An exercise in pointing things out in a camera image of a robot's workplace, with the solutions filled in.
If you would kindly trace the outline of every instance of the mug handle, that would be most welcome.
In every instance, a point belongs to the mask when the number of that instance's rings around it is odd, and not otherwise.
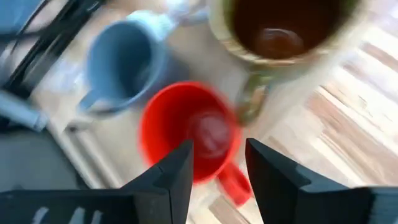
[[[149,10],[134,11],[126,17],[127,21],[143,24],[151,32],[156,41],[164,41],[178,26],[178,21],[168,14],[156,14]]]
[[[249,180],[236,165],[228,163],[217,178],[237,207],[245,204],[252,197]]]
[[[83,99],[80,100],[78,107],[85,114],[99,118],[105,118],[120,113],[128,106],[119,105],[112,108],[90,109],[97,101],[98,94],[96,94],[95,91],[91,90],[83,97]]]
[[[272,76],[262,74],[260,71],[251,72],[238,95],[236,116],[241,125],[247,126],[259,116],[269,95],[272,80]]]

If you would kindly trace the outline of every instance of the wooden table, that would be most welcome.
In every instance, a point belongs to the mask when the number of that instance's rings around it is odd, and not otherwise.
[[[136,9],[154,9],[157,12],[165,10],[162,0],[139,0],[135,3],[120,0],[102,7],[76,36],[60,60],[80,65],[84,73],[86,52],[104,26],[122,19]],[[35,23],[45,23],[51,15],[56,14],[61,5],[61,1],[50,3],[46,15],[40,15]],[[273,127],[328,78],[331,68],[358,43],[366,23],[366,20],[358,21],[347,41],[339,46],[338,53],[324,58],[309,74],[273,88],[261,117],[244,130],[244,137],[265,140]],[[213,37],[207,24],[180,27],[169,37],[168,42],[177,58],[186,63],[190,78],[209,83],[230,102],[234,102],[247,77],[246,71],[241,62],[230,56]],[[27,49],[28,44],[19,49],[19,54],[23,55]],[[147,166],[142,161],[136,138],[142,108],[131,108],[113,118],[95,122],[86,131],[68,134],[64,131],[66,125],[71,120],[84,116],[77,113],[76,105],[88,87],[79,82],[73,91],[53,91],[49,88],[50,80],[58,72],[60,71],[55,70],[47,74],[34,91],[32,99],[48,114],[49,130],[86,183],[94,189],[120,187],[146,170]],[[245,167],[243,150],[240,150],[236,160],[241,167]],[[216,184],[210,182],[195,187],[192,194],[191,208],[195,208],[197,205],[210,204],[219,192]]]

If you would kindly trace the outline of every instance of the blue mug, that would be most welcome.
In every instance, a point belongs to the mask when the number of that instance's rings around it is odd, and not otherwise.
[[[117,114],[183,80],[187,69],[165,42],[176,26],[166,15],[136,11],[105,28],[88,52],[86,77],[91,90],[79,108],[90,115]],[[94,108],[97,101],[109,106]]]

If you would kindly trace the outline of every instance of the ceramic cup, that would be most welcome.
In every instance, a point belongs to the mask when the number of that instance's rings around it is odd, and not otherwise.
[[[308,73],[309,69],[318,63],[324,56],[334,54],[338,50],[339,45],[349,38],[348,31],[350,31],[350,28],[354,26],[357,18],[363,16],[366,11],[366,7],[364,6],[365,0],[337,0],[339,1],[339,4],[338,9],[336,9],[338,14],[335,18],[335,24],[331,27],[331,32],[322,39],[322,41],[299,55],[294,55],[293,57],[288,58],[273,59],[260,56],[245,47],[238,38],[234,29],[237,3],[244,1],[246,2],[244,7],[252,7],[253,11],[265,10],[264,7],[257,7],[256,9],[255,5],[251,5],[252,3],[255,4],[257,0],[203,1],[206,1],[206,6],[193,15],[187,16],[185,21],[189,24],[193,22],[197,23],[208,21],[212,33],[219,42],[224,45],[232,55],[240,58],[247,65],[249,77],[238,95],[236,108],[239,122],[243,125],[249,124],[259,116],[263,104],[266,101],[270,86],[273,86],[275,83],[282,80],[304,75]],[[267,7],[270,8],[268,13],[272,12],[273,4],[267,4]],[[284,13],[290,13],[289,10],[291,12],[292,10],[295,10],[294,8],[289,8],[288,5],[283,7],[288,8]],[[304,26],[304,28],[307,28],[308,30],[315,29],[314,27],[311,27],[310,21],[316,20],[317,18],[311,18],[309,15],[305,14],[302,16],[308,16],[306,19],[309,21],[308,26]],[[251,26],[250,19],[244,22],[246,22],[243,24],[244,26]],[[278,33],[277,29],[269,29],[269,31],[271,32],[266,34],[265,38]]]
[[[178,82],[160,90],[144,109],[139,134],[150,166],[192,139],[194,184],[216,177],[237,206],[252,196],[249,181],[233,164],[241,128],[226,100],[208,86]]]
[[[88,53],[91,90],[80,101],[80,109],[96,116],[116,114],[183,79],[185,69],[164,41],[176,26],[166,15],[136,11],[105,28]],[[97,101],[106,106],[95,108]]]

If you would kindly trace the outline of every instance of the mug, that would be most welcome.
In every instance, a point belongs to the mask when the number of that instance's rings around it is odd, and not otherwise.
[[[233,164],[241,128],[225,100],[204,84],[179,82],[160,90],[144,108],[139,135],[150,166],[192,139],[194,184],[217,177],[237,206],[251,197],[249,181]]]
[[[320,26],[320,19],[317,19],[314,13],[305,13],[306,8],[301,5],[304,2],[310,7],[319,3],[317,6],[323,7],[323,11],[314,10],[318,16],[330,11],[335,12],[334,16],[325,18],[330,23],[329,29],[324,30],[326,35],[318,36],[317,40],[312,37],[320,33],[317,27],[322,29],[324,26]],[[280,81],[305,75],[326,55],[335,53],[341,43],[349,38],[349,31],[355,26],[358,18],[366,13],[365,0],[333,2],[338,2],[334,9],[322,6],[325,1],[321,0],[209,0],[206,1],[206,7],[184,18],[183,22],[189,24],[208,20],[210,29],[219,42],[229,53],[246,64],[249,77],[238,95],[236,108],[241,124],[247,125],[259,116],[270,87]],[[294,13],[301,13],[302,17],[292,16]],[[269,15],[269,18],[262,21],[264,24],[260,26],[269,28],[262,30],[264,33],[258,35],[259,40],[253,39],[257,34],[250,33],[248,27],[255,27],[257,24],[253,21],[263,15]],[[298,35],[301,34],[300,30],[292,31],[295,30],[294,26],[301,26],[308,35],[301,38],[301,35]],[[264,46],[263,49],[255,51],[253,46],[250,46],[250,41],[253,45],[258,45],[264,39],[276,47]],[[287,45],[290,46],[291,52],[286,51]]]
[[[105,28],[88,52],[91,90],[79,108],[95,116],[117,114],[183,79],[186,70],[164,41],[176,26],[169,16],[136,11]],[[108,106],[92,108],[97,101]]]

